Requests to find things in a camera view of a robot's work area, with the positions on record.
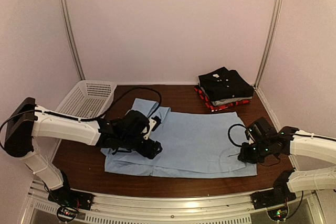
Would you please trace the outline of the white plastic laundry basket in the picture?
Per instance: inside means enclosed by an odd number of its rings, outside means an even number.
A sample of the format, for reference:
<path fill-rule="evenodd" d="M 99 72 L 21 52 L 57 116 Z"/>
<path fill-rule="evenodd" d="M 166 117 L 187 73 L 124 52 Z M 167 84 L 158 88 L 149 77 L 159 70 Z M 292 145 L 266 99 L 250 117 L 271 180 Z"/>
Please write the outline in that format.
<path fill-rule="evenodd" d="M 79 81 L 58 105 L 56 112 L 80 118 L 101 115 L 112 104 L 117 84 L 110 81 Z"/>

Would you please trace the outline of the red plaid shirt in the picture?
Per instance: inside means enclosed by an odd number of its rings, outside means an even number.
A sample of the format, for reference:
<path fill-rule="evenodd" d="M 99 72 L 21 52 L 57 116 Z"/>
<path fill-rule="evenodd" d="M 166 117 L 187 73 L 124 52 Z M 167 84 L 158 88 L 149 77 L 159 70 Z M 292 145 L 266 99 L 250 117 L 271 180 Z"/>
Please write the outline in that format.
<path fill-rule="evenodd" d="M 205 103 L 207 108 L 210 109 L 211 112 L 218 112 L 218 111 L 222 111 L 222 110 L 234 107 L 234 106 L 249 104 L 251 101 L 251 99 L 240 99 L 238 101 L 233 101 L 233 102 L 226 102 L 226 101 L 219 102 L 219 105 L 215 105 L 213 102 L 209 100 L 208 96 L 198 85 L 194 87 L 194 90 L 196 91 L 198 96 L 201 98 L 201 100 Z"/>

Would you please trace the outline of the grey shirt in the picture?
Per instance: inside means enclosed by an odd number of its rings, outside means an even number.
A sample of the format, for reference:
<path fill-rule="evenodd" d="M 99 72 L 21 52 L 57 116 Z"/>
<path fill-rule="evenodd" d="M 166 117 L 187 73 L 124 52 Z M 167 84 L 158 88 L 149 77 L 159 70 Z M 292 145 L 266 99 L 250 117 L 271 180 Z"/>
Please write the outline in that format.
<path fill-rule="evenodd" d="M 229 103 L 234 103 L 237 101 L 242 101 L 242 100 L 251 100 L 252 97 L 242 97 L 242 98 L 229 98 L 229 99 L 220 99 L 217 101 L 211 101 L 211 104 L 213 106 L 221 106 Z"/>

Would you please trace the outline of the light blue long sleeve shirt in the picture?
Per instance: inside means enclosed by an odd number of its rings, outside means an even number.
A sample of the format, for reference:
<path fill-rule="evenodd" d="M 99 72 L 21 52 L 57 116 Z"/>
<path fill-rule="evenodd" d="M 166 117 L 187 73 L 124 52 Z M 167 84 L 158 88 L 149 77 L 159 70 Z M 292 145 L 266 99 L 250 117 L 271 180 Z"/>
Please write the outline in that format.
<path fill-rule="evenodd" d="M 101 149 L 107 173 L 172 178 L 229 178 L 257 175 L 255 164 L 238 160 L 239 144 L 246 141 L 243 121 L 235 112 L 190 114 L 173 112 L 157 102 L 136 98 L 132 109 L 151 112 L 161 124 L 150 138 L 162 152 L 147 159 L 137 152 L 116 153 Z"/>

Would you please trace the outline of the black shirt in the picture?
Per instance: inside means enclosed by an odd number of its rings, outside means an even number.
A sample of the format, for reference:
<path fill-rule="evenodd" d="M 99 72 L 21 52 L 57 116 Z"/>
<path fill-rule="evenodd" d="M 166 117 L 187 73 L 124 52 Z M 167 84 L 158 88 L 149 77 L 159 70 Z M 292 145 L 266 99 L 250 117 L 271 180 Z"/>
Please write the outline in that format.
<path fill-rule="evenodd" d="M 200 75 L 198 80 L 199 86 L 211 101 L 249 98 L 254 95 L 254 88 L 236 70 L 228 70 L 225 67 Z"/>

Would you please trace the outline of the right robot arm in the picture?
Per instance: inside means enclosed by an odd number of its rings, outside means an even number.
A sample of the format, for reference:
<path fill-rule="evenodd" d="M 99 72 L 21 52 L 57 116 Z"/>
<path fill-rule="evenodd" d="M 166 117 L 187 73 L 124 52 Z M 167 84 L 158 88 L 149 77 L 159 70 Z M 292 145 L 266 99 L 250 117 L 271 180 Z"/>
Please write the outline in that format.
<path fill-rule="evenodd" d="M 287 155 L 293 168 L 282 172 L 262 196 L 279 204 L 307 190 L 335 189 L 335 139 L 285 126 L 276 130 L 247 130 L 252 139 L 242 143 L 238 159 L 262 164 L 272 155 Z"/>

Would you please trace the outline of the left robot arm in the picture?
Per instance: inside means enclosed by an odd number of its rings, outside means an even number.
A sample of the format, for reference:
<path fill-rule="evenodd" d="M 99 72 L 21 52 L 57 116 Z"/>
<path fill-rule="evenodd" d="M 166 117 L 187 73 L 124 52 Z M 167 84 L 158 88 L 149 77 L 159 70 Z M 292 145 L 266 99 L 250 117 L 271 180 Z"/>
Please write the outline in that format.
<path fill-rule="evenodd" d="M 161 143 L 150 139 L 161 120 L 130 110 L 123 118 L 106 120 L 79 118 L 48 111 L 26 98 L 2 125 L 6 129 L 1 148 L 11 157 L 19 158 L 45 184 L 49 195 L 64 205 L 71 205 L 77 196 L 70 189 L 66 174 L 44 157 L 35 137 L 59 138 L 89 146 L 118 151 L 135 151 L 154 159 L 162 151 Z"/>

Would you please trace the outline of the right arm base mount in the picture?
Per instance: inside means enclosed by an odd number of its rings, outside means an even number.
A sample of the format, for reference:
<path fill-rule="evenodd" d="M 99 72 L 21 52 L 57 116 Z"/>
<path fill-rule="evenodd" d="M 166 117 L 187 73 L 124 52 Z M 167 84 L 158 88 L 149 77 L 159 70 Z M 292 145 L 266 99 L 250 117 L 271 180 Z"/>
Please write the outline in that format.
<path fill-rule="evenodd" d="M 285 221 L 289 217 L 288 203 L 297 198 L 295 193 L 283 193 L 280 189 L 257 191 L 250 197 L 255 210 L 265 208 L 268 217 L 276 222 Z"/>

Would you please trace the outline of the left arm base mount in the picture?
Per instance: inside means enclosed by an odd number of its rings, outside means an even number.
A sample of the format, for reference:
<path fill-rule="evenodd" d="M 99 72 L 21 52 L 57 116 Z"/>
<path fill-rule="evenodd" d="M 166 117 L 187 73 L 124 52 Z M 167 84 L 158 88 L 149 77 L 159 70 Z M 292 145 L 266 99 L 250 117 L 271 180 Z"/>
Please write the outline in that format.
<path fill-rule="evenodd" d="M 70 199 L 65 200 L 49 193 L 48 200 L 55 202 L 59 207 L 56 210 L 56 217 L 61 222 L 71 222 L 79 215 L 79 210 L 90 210 L 93 203 L 93 194 L 72 190 Z"/>

